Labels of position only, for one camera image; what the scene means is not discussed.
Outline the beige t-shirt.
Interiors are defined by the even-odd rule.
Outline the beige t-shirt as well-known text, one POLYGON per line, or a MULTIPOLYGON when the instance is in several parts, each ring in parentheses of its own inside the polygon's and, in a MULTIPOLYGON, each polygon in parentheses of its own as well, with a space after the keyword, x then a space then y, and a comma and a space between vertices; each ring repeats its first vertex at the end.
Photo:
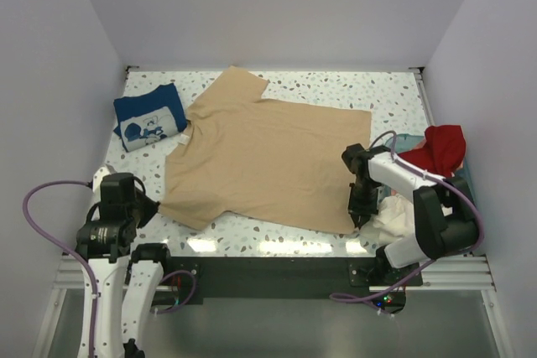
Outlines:
POLYGON ((369 143, 371 113, 269 99, 267 85, 230 67, 188 107, 189 139, 166 157, 160 213, 195 230, 232 212, 352 233, 341 154, 369 143))

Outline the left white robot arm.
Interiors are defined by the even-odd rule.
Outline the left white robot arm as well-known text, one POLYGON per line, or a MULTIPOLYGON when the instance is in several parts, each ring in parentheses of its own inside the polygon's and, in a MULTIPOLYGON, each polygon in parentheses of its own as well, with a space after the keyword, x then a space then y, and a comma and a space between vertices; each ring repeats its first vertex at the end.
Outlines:
POLYGON ((143 357, 142 336, 158 284, 174 274, 162 243, 134 246, 159 209, 141 179, 108 164, 94 174, 98 201, 76 234, 84 278, 80 357, 143 357))

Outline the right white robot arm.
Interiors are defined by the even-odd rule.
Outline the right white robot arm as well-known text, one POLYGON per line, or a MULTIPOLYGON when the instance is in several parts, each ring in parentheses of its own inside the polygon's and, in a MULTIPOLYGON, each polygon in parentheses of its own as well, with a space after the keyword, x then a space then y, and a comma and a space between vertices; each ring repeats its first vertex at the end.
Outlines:
POLYGON ((412 207, 410 233, 375 252, 357 275, 367 285, 391 285, 421 262, 467 252, 482 241, 482 226, 469 186, 463 178, 431 174, 404 161, 385 146, 353 144, 341 155, 355 175, 347 211, 361 230, 380 215, 379 188, 388 186, 412 207))

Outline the white t-shirt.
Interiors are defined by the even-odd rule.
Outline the white t-shirt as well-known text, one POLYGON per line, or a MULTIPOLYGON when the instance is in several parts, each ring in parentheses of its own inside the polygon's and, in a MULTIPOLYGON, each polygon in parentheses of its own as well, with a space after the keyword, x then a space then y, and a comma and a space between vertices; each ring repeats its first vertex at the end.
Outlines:
POLYGON ((414 206, 400 195, 384 198, 378 213, 359 231, 366 250, 375 251, 414 233, 414 206))

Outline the folded blue t-shirt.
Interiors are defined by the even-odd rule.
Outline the folded blue t-shirt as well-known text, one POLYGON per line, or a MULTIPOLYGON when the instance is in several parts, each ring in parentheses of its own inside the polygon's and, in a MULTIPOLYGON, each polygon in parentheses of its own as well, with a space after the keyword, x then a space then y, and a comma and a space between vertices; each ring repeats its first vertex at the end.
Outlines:
POLYGON ((188 125, 173 83, 158 86, 141 96, 125 96, 113 102, 117 126, 114 133, 123 149, 132 152, 183 132, 188 125))

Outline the clear blue plastic bin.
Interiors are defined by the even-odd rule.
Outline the clear blue plastic bin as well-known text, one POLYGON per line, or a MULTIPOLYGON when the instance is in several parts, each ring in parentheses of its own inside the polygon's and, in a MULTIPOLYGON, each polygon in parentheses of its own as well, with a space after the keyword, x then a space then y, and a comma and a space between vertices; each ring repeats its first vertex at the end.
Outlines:
MULTIPOLYGON (((394 151, 397 154, 408 152, 415 148, 418 148, 419 145, 425 140, 424 136, 411 135, 408 133, 399 133, 396 140, 392 136, 388 136, 388 139, 383 143, 386 147, 391 148, 392 144, 395 143, 394 151)), ((475 194, 474 186, 472 182, 472 177, 470 175, 469 166, 467 161, 464 160, 462 166, 454 173, 456 177, 461 177, 466 180, 468 183, 469 189, 472 194, 475 194)))

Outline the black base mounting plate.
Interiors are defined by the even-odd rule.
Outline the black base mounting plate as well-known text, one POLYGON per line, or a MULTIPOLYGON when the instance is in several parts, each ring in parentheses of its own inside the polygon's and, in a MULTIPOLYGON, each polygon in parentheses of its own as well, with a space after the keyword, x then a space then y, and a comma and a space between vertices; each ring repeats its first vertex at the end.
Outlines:
POLYGON ((398 313, 422 283, 417 265, 373 257, 171 257, 150 305, 168 313, 208 298, 330 299, 398 313))

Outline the red t-shirt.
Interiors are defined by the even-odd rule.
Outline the red t-shirt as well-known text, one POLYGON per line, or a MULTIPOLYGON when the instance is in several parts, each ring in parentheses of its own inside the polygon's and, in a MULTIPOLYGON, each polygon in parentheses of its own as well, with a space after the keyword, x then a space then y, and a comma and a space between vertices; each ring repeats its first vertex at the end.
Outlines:
POLYGON ((399 153, 399 157, 416 167, 449 178, 463 166, 466 150, 461 126, 429 126, 421 145, 399 153))

